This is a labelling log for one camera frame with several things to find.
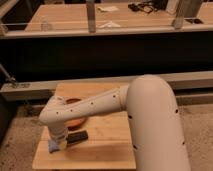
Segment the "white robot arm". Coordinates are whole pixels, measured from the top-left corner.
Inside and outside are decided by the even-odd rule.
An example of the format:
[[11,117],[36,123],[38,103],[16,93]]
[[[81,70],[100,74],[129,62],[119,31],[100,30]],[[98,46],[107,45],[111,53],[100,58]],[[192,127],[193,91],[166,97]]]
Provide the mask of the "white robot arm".
[[39,120],[61,144],[68,134],[66,121],[121,111],[128,116],[137,171],[191,171],[175,94],[159,76],[142,75],[72,104],[53,96]]

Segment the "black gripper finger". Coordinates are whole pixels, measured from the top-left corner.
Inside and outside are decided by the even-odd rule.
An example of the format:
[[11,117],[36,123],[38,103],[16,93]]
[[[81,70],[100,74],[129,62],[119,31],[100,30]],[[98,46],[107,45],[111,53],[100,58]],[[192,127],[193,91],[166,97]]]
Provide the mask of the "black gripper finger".
[[86,131],[80,131],[75,133],[70,133],[66,140],[68,144],[74,144],[88,139],[88,133]]

